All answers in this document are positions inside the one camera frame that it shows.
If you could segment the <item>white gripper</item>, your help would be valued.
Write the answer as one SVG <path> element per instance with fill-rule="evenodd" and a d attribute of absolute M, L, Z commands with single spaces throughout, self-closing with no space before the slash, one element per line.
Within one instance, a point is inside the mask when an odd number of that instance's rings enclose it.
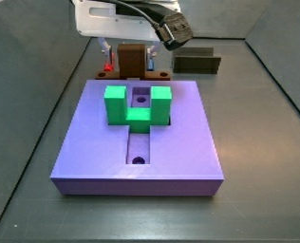
<path fill-rule="evenodd" d="M 106 38 L 154 41 L 146 49 L 148 59 L 156 58 L 161 42 L 148 20 L 132 9 L 96 0 L 72 0 L 76 7 L 77 30 L 84 36 L 98 37 L 106 61 L 114 57 Z"/>

